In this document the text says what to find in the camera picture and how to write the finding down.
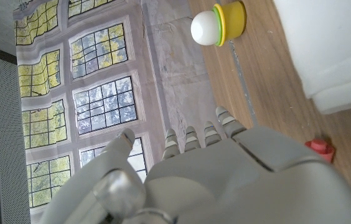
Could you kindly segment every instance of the white ball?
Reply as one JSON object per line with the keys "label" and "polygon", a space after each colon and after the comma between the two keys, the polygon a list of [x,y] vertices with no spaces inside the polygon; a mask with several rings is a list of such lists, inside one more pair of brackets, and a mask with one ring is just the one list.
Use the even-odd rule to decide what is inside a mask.
{"label": "white ball", "polygon": [[195,16],[190,25],[192,38],[201,45],[217,43],[220,28],[213,11],[203,11]]}

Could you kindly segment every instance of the yellow cup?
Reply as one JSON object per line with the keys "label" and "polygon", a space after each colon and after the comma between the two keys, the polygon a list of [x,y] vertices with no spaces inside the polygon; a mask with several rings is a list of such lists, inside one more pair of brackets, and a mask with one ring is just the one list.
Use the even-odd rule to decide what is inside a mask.
{"label": "yellow cup", "polygon": [[226,32],[223,41],[234,39],[242,35],[246,27],[246,9],[243,3],[235,1],[224,6],[217,6],[217,9],[222,11],[224,15]]}

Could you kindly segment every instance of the perforated panel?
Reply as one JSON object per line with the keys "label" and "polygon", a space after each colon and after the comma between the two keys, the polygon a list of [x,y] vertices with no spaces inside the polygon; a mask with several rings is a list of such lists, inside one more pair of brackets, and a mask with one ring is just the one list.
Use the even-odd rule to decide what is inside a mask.
{"label": "perforated panel", "polygon": [[17,66],[0,60],[0,198],[3,223],[30,223]]}

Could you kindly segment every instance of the green foliage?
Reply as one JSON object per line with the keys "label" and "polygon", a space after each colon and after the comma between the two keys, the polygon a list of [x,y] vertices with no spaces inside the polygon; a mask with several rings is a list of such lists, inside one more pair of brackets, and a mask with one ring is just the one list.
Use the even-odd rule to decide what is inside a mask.
{"label": "green foliage", "polygon": [[41,162],[40,164],[32,164],[31,165],[31,170],[32,170],[32,177],[38,177],[41,175],[48,174],[49,171],[49,162]]}
{"label": "green foliage", "polygon": [[33,206],[43,205],[51,201],[51,190],[41,190],[39,192],[33,193]]}
{"label": "green foliage", "polygon": [[16,21],[16,44],[29,45],[37,35],[56,27],[58,25],[57,6],[58,0],[43,3],[37,7],[33,15],[25,16],[22,20]]}
{"label": "green foliage", "polygon": [[55,195],[60,186],[70,178],[69,156],[27,165],[26,169],[28,171],[29,206],[37,207],[49,203],[52,195]]}
{"label": "green foliage", "polygon": [[70,164],[69,164],[69,157],[61,157],[58,159],[54,159],[50,161],[50,171],[51,172],[59,172],[63,170],[68,170],[70,169]]}
{"label": "green foliage", "polygon": [[32,191],[39,191],[50,187],[50,176],[43,175],[41,177],[32,178]]}
{"label": "green foliage", "polygon": [[123,25],[119,24],[117,26],[110,27],[108,29],[109,32],[109,38],[113,39],[115,37],[119,37],[123,35]]}
{"label": "green foliage", "polygon": [[35,110],[30,112],[30,121],[44,121],[47,120],[47,109]]}
{"label": "green foliage", "polygon": [[51,174],[51,186],[62,186],[70,178],[70,171]]}
{"label": "green foliage", "polygon": [[39,146],[46,146],[49,144],[49,135],[48,133],[43,134],[35,134],[31,137],[31,147],[39,147]]}

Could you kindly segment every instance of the window frame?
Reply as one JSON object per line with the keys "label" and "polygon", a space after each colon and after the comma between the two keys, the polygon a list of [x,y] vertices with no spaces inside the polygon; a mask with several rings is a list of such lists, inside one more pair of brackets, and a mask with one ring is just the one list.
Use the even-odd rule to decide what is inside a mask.
{"label": "window frame", "polygon": [[[133,85],[133,98],[134,98],[134,105],[135,105],[137,119],[132,120],[132,121],[127,121],[125,123],[109,126],[106,128],[97,129],[95,131],[90,131],[89,133],[79,134],[78,133],[78,119],[77,119],[77,104],[76,104],[76,100],[75,100],[75,94],[94,89],[98,86],[104,85],[105,83],[113,82],[115,80],[122,79],[122,78],[125,78],[128,76],[130,76],[132,79],[131,84]],[[143,97],[142,97],[142,93],[141,93],[141,84],[139,81],[137,70],[132,70],[132,71],[126,72],[126,73],[120,73],[120,74],[114,75],[112,77],[106,78],[104,80],[100,80],[99,82],[94,82],[94,84],[92,84],[92,85],[84,86],[82,88],[73,89],[72,90],[72,100],[73,100],[73,106],[75,108],[75,117],[74,117],[73,122],[75,122],[74,125],[75,125],[76,131],[78,133],[78,134],[76,134],[77,138],[78,139],[86,139],[86,138],[90,138],[92,136],[97,136],[97,135],[100,135],[103,133],[108,133],[108,132],[112,132],[112,131],[121,131],[125,127],[145,122],[146,121],[146,114],[145,114],[144,102],[143,102],[142,98]]]}
{"label": "window frame", "polygon": [[[108,53],[105,53],[105,54],[103,54],[103,55],[98,55],[98,54],[97,54],[97,47],[96,47],[96,46],[97,46],[98,44],[104,43],[104,42],[106,42],[106,41],[102,41],[102,42],[97,43],[96,40],[95,40],[95,38],[94,38],[94,45],[89,46],[89,47],[87,47],[87,48],[84,48],[83,41],[82,41],[83,38],[85,38],[86,36],[91,35],[91,34],[94,35],[96,32],[99,32],[99,31],[102,31],[102,30],[105,30],[105,29],[108,30],[108,29],[110,29],[110,28],[112,28],[112,27],[116,27],[116,26],[118,26],[118,25],[121,25],[121,26],[122,26],[123,35],[119,35],[119,36],[117,36],[117,37],[110,38],[110,34],[108,33],[108,40],[106,40],[106,41],[109,42],[110,49],[111,49],[111,44],[110,44],[111,40],[117,39],[117,38],[119,38],[119,37],[123,37],[124,47],[118,48],[118,49],[116,49],[116,50],[112,50],[112,49],[111,49]],[[80,52],[74,53],[74,52],[72,51],[72,44],[74,44],[75,42],[78,42],[79,40],[80,40],[81,43],[82,43],[82,50],[81,50]],[[84,51],[88,50],[88,49],[91,48],[91,47],[94,47],[95,50],[92,50],[91,52],[88,52],[87,54],[85,54]],[[120,50],[122,50],[122,49],[124,49],[124,51],[126,52],[126,60],[124,60],[124,61],[122,61],[122,62],[113,63],[113,52],[120,51]],[[121,64],[121,63],[127,62],[127,61],[129,60],[129,55],[128,55],[127,49],[128,49],[128,43],[127,43],[127,40],[126,40],[126,33],[125,33],[125,30],[124,30],[124,23],[122,23],[122,22],[119,23],[119,24],[115,24],[115,25],[112,25],[112,26],[110,26],[110,27],[104,28],[104,29],[97,30],[97,31],[95,31],[95,32],[91,32],[91,33],[89,33],[89,34],[85,34],[83,37],[77,39],[76,41],[74,41],[74,42],[72,42],[72,43],[70,44],[70,51],[71,51],[71,54],[70,54],[71,56],[70,56],[70,57],[71,57],[71,60],[72,60],[72,72],[71,72],[71,74],[72,74],[72,79],[73,79],[73,80],[77,80],[77,79],[79,79],[79,78],[83,78],[83,77],[86,77],[86,76],[88,76],[88,75],[91,75],[92,73],[95,73],[96,71],[99,71],[99,70],[102,70],[102,69],[106,69],[106,68],[110,68],[111,66],[114,66],[114,65],[116,65],[116,64]],[[86,59],[85,59],[86,56],[87,56],[88,54],[94,52],[94,51],[95,51],[96,57],[93,57],[93,58],[89,59],[88,61],[86,61]],[[79,58],[77,58],[77,59],[73,59],[73,56],[74,56],[74,55],[80,54],[80,53],[83,54],[81,57],[79,57]],[[109,65],[109,66],[107,66],[107,67],[100,68],[99,62],[98,62],[98,58],[101,57],[101,56],[104,56],[104,55],[108,55],[108,54],[111,55],[111,65]],[[80,59],[80,58],[84,58],[84,62],[82,62],[82,63],[79,64],[79,65],[73,66],[73,62],[74,62],[75,60]],[[91,61],[94,60],[94,59],[96,59],[97,67],[98,67],[98,68],[97,68],[96,70],[90,72],[90,73],[87,73],[87,63],[88,63],[88,62],[91,62]],[[81,77],[74,77],[74,75],[73,75],[73,68],[78,67],[78,66],[81,66],[81,65],[84,66],[84,72],[85,72],[85,74],[84,74],[83,76],[81,76]]]}
{"label": "window frame", "polygon": [[64,113],[64,116],[65,116],[65,127],[66,127],[66,131],[67,131],[67,139],[64,139],[64,140],[61,140],[61,141],[57,141],[55,144],[48,144],[48,145],[45,145],[45,146],[38,146],[38,147],[30,147],[28,149],[25,149],[25,152],[26,152],[26,156],[28,155],[28,153],[31,153],[31,152],[38,152],[38,151],[46,151],[48,149],[53,149],[53,148],[56,148],[56,146],[61,146],[61,145],[64,145],[64,144],[68,144],[70,142],[72,142],[72,135],[70,134],[70,118],[69,118],[69,111],[67,108],[68,107],[68,102],[67,102],[67,99],[66,99],[66,93],[56,97],[56,98],[52,98],[52,102],[49,102],[49,103],[46,103],[46,104],[43,104],[43,105],[39,105],[39,106],[23,106],[22,107],[22,111],[21,112],[25,112],[25,111],[34,111],[34,110],[37,110],[37,109],[45,109],[45,108],[48,108],[52,105],[52,103],[56,102],[56,101],[59,101],[59,100],[62,100],[63,102],[63,113]]}
{"label": "window frame", "polygon": [[37,98],[48,98],[50,96],[50,92],[52,90],[57,90],[59,89],[60,87],[64,86],[65,85],[65,71],[64,71],[64,65],[63,65],[63,62],[64,62],[64,50],[63,50],[63,43],[60,43],[60,44],[57,44],[53,47],[47,47],[45,48],[43,51],[40,51],[39,52],[39,56],[36,58],[35,55],[36,55],[36,52],[35,51],[32,51],[32,52],[23,52],[22,54],[25,55],[25,57],[27,58],[32,58],[31,60],[21,60],[21,59],[18,59],[18,66],[19,65],[35,65],[37,63],[40,62],[41,60],[41,57],[44,55],[44,54],[47,54],[47,53],[50,53],[50,52],[54,52],[56,50],[59,50],[59,77],[60,77],[60,84],[55,86],[55,87],[52,87],[52,88],[49,88],[49,92],[44,94],[44,95],[41,95],[41,96],[24,96],[24,97],[21,97],[21,101],[27,101],[27,100],[35,100]]}
{"label": "window frame", "polygon": [[[25,113],[25,112],[29,112],[29,122],[22,123],[22,125],[24,125],[24,124],[29,124],[29,134],[28,134],[28,135],[24,135],[24,138],[25,138],[25,137],[29,137],[29,148],[27,148],[27,149],[25,149],[25,150],[28,150],[28,149],[35,149],[35,148],[44,147],[44,146],[51,146],[51,145],[53,145],[53,144],[56,144],[57,142],[66,141],[66,140],[68,139],[68,130],[67,130],[67,128],[66,128],[66,123],[67,123],[67,121],[66,121],[66,117],[65,117],[65,106],[64,106],[63,100],[53,101],[53,102],[51,102],[51,105],[54,104],[54,103],[58,103],[59,101],[62,101],[63,112],[53,115],[53,118],[52,118],[52,119],[49,119],[49,108],[51,108],[51,106],[49,106],[48,108],[38,108],[38,109],[36,109],[36,110],[25,110],[25,111],[22,111],[22,114]],[[32,121],[32,120],[31,120],[31,118],[32,118],[32,113],[39,112],[39,110],[47,110],[47,119],[44,119],[44,120],[41,120],[41,121]],[[66,139],[59,140],[59,141],[56,141],[55,143],[50,144],[50,133],[55,132],[55,130],[54,130],[54,131],[50,131],[50,126],[49,126],[50,120],[53,120],[53,119],[54,119],[54,116],[60,115],[60,114],[62,114],[62,113],[63,113],[63,118],[64,118],[64,120],[65,120],[65,124],[64,124],[63,126],[56,127],[55,129],[65,127]],[[47,122],[47,132],[32,134],[32,123],[38,123],[38,122],[44,122],[44,121]],[[32,147],[32,136],[33,136],[33,135],[38,135],[38,134],[46,134],[46,133],[47,133],[47,137],[48,137],[48,144],[47,144],[47,145],[43,145],[43,146]]]}
{"label": "window frame", "polygon": [[72,17],[75,17],[75,16],[79,16],[79,15],[82,15],[82,14],[84,14],[84,13],[86,13],[86,12],[89,12],[89,11],[91,11],[91,10],[94,10],[94,9],[97,9],[97,8],[99,8],[99,7],[101,7],[101,6],[105,6],[105,5],[107,5],[107,4],[111,4],[111,3],[113,3],[113,2],[115,2],[115,1],[118,1],[118,0],[111,0],[111,1],[109,1],[109,0],[106,0],[106,3],[104,3],[104,4],[101,4],[101,5],[99,5],[99,6],[97,6],[97,7],[95,7],[95,0],[92,0],[93,2],[94,2],[94,6],[91,8],[91,9],[89,9],[89,10],[87,10],[87,11],[84,11],[84,12],[82,12],[82,7],[83,7],[83,0],[76,0],[76,1],[79,1],[80,3],[80,13],[78,13],[78,14],[74,14],[74,15],[72,15],[72,16],[69,16],[69,9],[70,9],[70,1],[68,2],[68,19],[70,19],[70,18],[72,18]]}
{"label": "window frame", "polygon": [[[116,82],[117,82],[118,80],[122,80],[122,79],[124,79],[124,78],[130,78],[131,89],[128,90],[128,91],[124,91],[124,92],[118,93],[118,88],[117,88],[117,86],[116,86]],[[94,90],[95,88],[98,88],[98,87],[102,88],[103,85],[106,85],[106,84],[109,84],[109,83],[114,83],[114,84],[115,84],[116,94],[115,94],[115,95],[112,95],[112,96],[107,96],[107,97],[102,96],[102,99],[90,102],[90,91],[91,91],[91,90]],[[88,103],[85,103],[85,104],[80,105],[80,106],[77,106],[77,104],[75,104],[75,109],[76,109],[76,114],[75,114],[75,116],[76,116],[76,119],[77,119],[77,131],[78,131],[79,136],[81,136],[81,135],[83,135],[83,134],[92,133],[92,132],[94,132],[94,131],[99,131],[99,130],[101,130],[101,129],[111,128],[111,127],[113,127],[113,126],[117,126],[117,125],[120,125],[120,124],[126,124],[126,123],[128,123],[128,122],[132,122],[132,121],[138,120],[138,110],[137,110],[136,100],[135,100],[135,96],[134,96],[133,79],[132,79],[131,76],[118,78],[118,79],[113,80],[113,81],[111,81],[111,82],[108,82],[108,83],[104,83],[104,84],[102,84],[102,85],[99,85],[99,86],[97,86],[97,87],[95,87],[95,88],[92,88],[92,89],[90,89],[90,90],[86,90],[86,91],[81,91],[81,92],[79,92],[79,93],[85,93],[85,92],[88,93]],[[121,94],[127,93],[127,92],[131,92],[131,94],[132,94],[132,96],[133,96],[133,103],[130,104],[130,105],[126,105],[126,106],[119,106],[119,97],[118,97],[118,96],[121,95]],[[114,97],[114,96],[116,97],[117,108],[112,109],[112,110],[109,110],[109,111],[106,111],[106,110],[105,110],[105,99],[112,98],[112,97]],[[91,110],[93,110],[93,109],[95,109],[95,108],[102,107],[102,106],[97,106],[97,107],[91,109],[91,106],[90,106],[90,105],[91,105],[92,103],[96,103],[96,102],[99,102],[99,101],[102,101],[102,102],[103,102],[102,106],[104,107],[104,112],[103,112],[103,113],[100,113],[100,114],[95,114],[95,115],[92,116],[92,115],[91,115]],[[79,112],[77,111],[77,110],[79,109],[79,107],[82,107],[82,106],[85,106],[85,105],[89,105],[89,109],[86,110],[86,111],[84,111],[84,112],[79,113]],[[120,113],[120,110],[121,110],[122,108],[127,108],[127,107],[130,107],[130,106],[134,106],[134,110],[135,110],[135,112],[136,112],[136,118],[135,118],[135,119],[132,119],[132,120],[129,120],[129,121],[124,121],[124,122],[122,122],[122,121],[121,121],[121,113]],[[90,112],[89,117],[83,118],[83,119],[79,119],[79,118],[78,118],[78,115],[80,115],[80,114],[82,114],[82,113],[86,113],[87,111]],[[108,126],[107,123],[106,123],[106,114],[109,113],[109,112],[112,112],[112,111],[118,111],[118,112],[119,112],[119,123],[118,123],[118,124],[111,125],[111,126]],[[105,116],[105,127],[93,130],[93,127],[92,127],[92,120],[91,120],[91,119],[92,119],[92,117],[99,116],[99,115],[104,115],[104,116]],[[91,131],[86,132],[86,133],[80,133],[80,129],[79,129],[79,124],[78,124],[78,123],[79,123],[79,121],[83,121],[83,120],[86,120],[86,119],[90,119]]]}
{"label": "window frame", "polygon": [[[41,3],[41,4],[36,5],[31,14],[29,14],[29,15],[27,15],[27,16],[24,15],[24,16],[27,17],[27,19],[26,19],[27,25],[26,25],[25,27],[18,27],[18,21],[19,21],[19,20],[22,20],[23,18],[22,18],[22,19],[16,19],[16,22],[15,22],[15,45],[16,45],[16,46],[28,46],[28,45],[32,45],[32,44],[34,43],[34,41],[35,41],[36,38],[38,38],[38,37],[40,37],[40,36],[43,36],[44,34],[50,32],[50,31],[52,31],[52,30],[55,30],[56,28],[58,28],[58,27],[60,26],[60,17],[58,16],[58,12],[60,11],[60,1],[58,0],[58,3],[56,4],[56,6],[51,6],[50,8],[47,9],[47,3],[48,3],[48,2],[50,2],[50,1],[46,1],[46,2],[44,2],[44,3]],[[37,13],[37,8],[40,7],[42,4],[45,4],[45,11],[44,11],[44,12],[45,12],[45,17],[46,17],[46,18],[45,18],[45,19],[46,19],[45,24],[47,25],[47,31],[44,31],[42,34],[37,35],[37,31],[38,31],[39,28],[42,26],[42,25],[41,25],[41,26],[39,27],[39,22],[38,22],[38,20],[40,19],[41,15],[40,15],[40,16],[37,15],[37,19],[34,20],[34,21],[32,21],[32,22],[37,21],[36,36],[35,36],[35,37],[33,38],[33,40],[32,40],[31,37],[30,37],[30,33],[31,33],[31,30],[30,30],[30,31],[29,31],[29,35],[27,35],[27,36],[30,37],[30,44],[18,44],[18,39],[17,39],[18,37],[27,37],[27,36],[18,36],[18,35],[17,35],[17,34],[18,34],[18,29],[24,29],[24,28],[26,28],[26,27],[29,25],[29,23],[30,23],[30,22],[28,21],[29,18],[33,17],[34,14]],[[53,17],[51,17],[50,19],[47,18],[47,11],[48,11],[49,9],[51,9],[52,7],[57,7],[57,13],[56,13],[56,15],[55,15],[55,16],[57,17],[57,25],[48,30],[48,21],[55,17],[55,16],[53,16]]]}
{"label": "window frame", "polygon": [[[61,170],[61,171],[57,171],[57,172],[51,172],[51,171],[50,171],[50,162],[51,162],[51,161],[54,161],[54,160],[56,160],[56,159],[63,158],[63,157],[68,157],[69,169]],[[48,162],[48,163],[49,163],[49,164],[48,164],[48,167],[49,167],[49,172],[48,172],[48,174],[44,174],[44,175],[32,177],[32,173],[33,173],[33,171],[32,171],[32,165],[38,164],[38,163],[43,163],[43,162]],[[70,172],[70,178],[72,177],[72,170],[73,170],[72,162],[73,162],[73,160],[72,160],[71,155],[70,155],[70,154],[67,154],[67,155],[64,155],[64,156],[58,156],[58,157],[56,157],[55,159],[47,159],[47,160],[40,161],[40,162],[31,162],[31,163],[29,163],[29,164],[26,164],[26,170],[27,170],[27,166],[30,166],[30,178],[27,178],[27,180],[28,180],[28,193],[27,193],[27,194],[28,194],[28,196],[29,196],[29,195],[32,196],[32,206],[29,207],[29,209],[30,209],[31,211],[32,211],[32,210],[38,210],[39,208],[44,208],[45,205],[47,205],[48,203],[50,203],[51,200],[52,200],[52,197],[53,197],[53,195],[52,195],[52,189],[53,189],[54,187],[60,187],[60,188],[61,188],[60,185],[59,185],[59,186],[52,186],[51,174],[56,174],[56,173],[59,173],[59,172],[69,171],[69,172]],[[49,179],[50,179],[50,186],[49,186],[48,188],[41,189],[41,190],[36,190],[36,191],[34,192],[34,191],[33,191],[33,181],[32,181],[32,179],[33,179],[33,178],[38,178],[38,177],[43,177],[43,176],[46,176],[46,175],[49,176]],[[37,206],[33,206],[33,193],[40,192],[40,191],[47,190],[47,189],[50,189],[50,194],[51,194],[50,202],[43,203],[43,204],[37,205]]]}
{"label": "window frame", "polygon": [[84,80],[88,77],[99,74],[101,72],[108,72],[110,70],[114,70],[114,69],[116,69],[116,67],[123,67],[123,66],[127,67],[129,64],[135,62],[136,58],[135,58],[135,53],[134,53],[134,44],[133,44],[133,35],[131,32],[131,24],[130,24],[129,16],[125,15],[123,17],[113,19],[109,22],[102,23],[98,26],[91,27],[89,29],[85,29],[83,32],[79,32],[77,35],[74,35],[73,37],[69,38],[68,39],[68,48],[69,48],[69,55],[70,55],[70,65],[69,65],[68,69],[70,71],[73,71],[72,55],[74,55],[74,53],[72,52],[72,43],[76,42],[78,39],[81,39],[88,34],[98,32],[99,30],[103,30],[103,29],[115,26],[117,24],[120,24],[120,23],[123,23],[123,35],[124,35],[124,42],[127,43],[127,46],[125,47],[125,49],[126,49],[126,55],[127,55],[128,59],[124,62],[112,64],[109,67],[95,70],[94,72],[91,72],[88,75],[84,75],[82,77],[73,78],[73,73],[72,73],[70,75],[70,82],[71,83],[80,82],[81,80]]}
{"label": "window frame", "polygon": [[[145,152],[145,144],[146,144],[146,136],[145,135],[137,135],[135,140],[137,139],[140,139],[141,140],[141,150],[142,152],[141,153],[137,153],[137,154],[133,154],[133,155],[129,155],[127,158],[130,158],[130,157],[134,157],[134,156],[139,156],[139,155],[143,155],[143,159],[144,159],[144,166],[145,166],[145,169],[141,169],[141,170],[136,170],[136,173],[138,174],[138,172],[142,172],[145,170],[145,174],[147,175],[148,174],[148,163],[147,163],[147,156],[146,156],[146,152]],[[86,148],[83,148],[83,149],[80,149],[79,152],[78,152],[78,157],[79,157],[79,163],[80,163],[80,168],[83,167],[83,163],[82,163],[82,154],[84,152],[88,152],[88,151],[93,151],[94,153],[94,158],[97,156],[95,155],[95,150],[96,149],[102,149],[104,148],[106,145],[108,145],[109,142],[106,142],[106,143],[102,143],[102,144],[97,144],[97,145],[94,145],[94,146],[90,146],[90,147],[86,147]]]}
{"label": "window frame", "polygon": [[[59,57],[59,58],[58,58],[58,60],[56,60],[56,61],[54,61],[54,62],[58,62],[59,84],[56,85],[56,86],[50,87],[50,77],[51,77],[51,76],[56,76],[56,74],[50,75],[50,73],[49,73],[49,71],[48,71],[49,65],[50,65],[51,63],[54,63],[54,62],[48,63],[48,61],[47,61],[47,54],[53,53],[53,52],[56,52],[56,51],[58,51],[58,57]],[[37,64],[39,64],[39,63],[41,63],[42,58],[43,58],[43,55],[45,55],[45,65],[44,65],[44,66],[45,66],[45,69],[47,70],[47,74],[48,74],[48,75],[47,75],[47,79],[46,79],[43,83],[41,83],[41,84],[39,84],[39,85],[44,85],[46,82],[49,83],[49,84],[48,84],[48,85],[49,85],[49,88],[48,88],[48,90],[46,89],[46,93],[45,93],[45,94],[41,94],[41,93],[38,93],[38,92],[34,92],[34,91],[33,91],[33,86],[39,86],[39,85],[33,85],[33,76],[41,75],[41,74],[44,73],[44,69],[43,69],[43,72],[42,72],[42,73],[33,75],[33,66],[35,66],[35,65],[37,65]],[[18,68],[19,68],[19,66],[31,66],[31,67],[32,67],[32,71],[31,71],[31,74],[30,74],[30,75],[19,75],[19,73],[18,73],[18,78],[21,77],[21,76],[30,77],[30,85],[22,85],[22,86],[19,85],[19,88],[20,88],[20,87],[30,87],[30,96],[22,96],[21,98],[36,97],[36,96],[33,96],[33,93],[35,93],[35,94],[40,94],[40,95],[37,95],[37,96],[44,96],[44,95],[49,94],[51,89],[54,89],[54,88],[60,86],[61,84],[63,84],[63,81],[61,80],[60,61],[61,61],[61,51],[60,51],[60,49],[58,49],[58,50],[53,50],[53,51],[47,52],[47,53],[45,53],[45,54],[42,54],[42,56],[40,57],[39,62],[37,62],[37,63],[18,65]]]}

